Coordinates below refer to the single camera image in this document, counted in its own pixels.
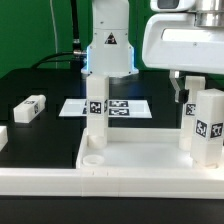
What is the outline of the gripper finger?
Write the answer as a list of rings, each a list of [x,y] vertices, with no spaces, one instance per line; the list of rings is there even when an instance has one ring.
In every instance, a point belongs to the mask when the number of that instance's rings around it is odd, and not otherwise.
[[[182,72],[171,70],[169,72],[169,79],[175,90],[175,102],[185,104],[188,101],[189,90],[185,88]]]

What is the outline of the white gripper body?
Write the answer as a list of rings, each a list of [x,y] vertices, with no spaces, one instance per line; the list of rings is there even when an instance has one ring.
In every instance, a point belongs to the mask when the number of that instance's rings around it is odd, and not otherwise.
[[[145,27],[146,67],[224,75],[224,29],[195,25],[193,13],[159,13]]]

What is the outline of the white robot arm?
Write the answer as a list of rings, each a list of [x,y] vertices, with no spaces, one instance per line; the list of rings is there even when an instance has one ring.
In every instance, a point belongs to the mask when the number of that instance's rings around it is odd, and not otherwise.
[[[150,0],[155,12],[145,27],[142,60],[167,69],[176,91],[182,71],[224,75],[224,0]],[[136,74],[128,41],[128,0],[92,0],[93,39],[86,75],[122,78]]]

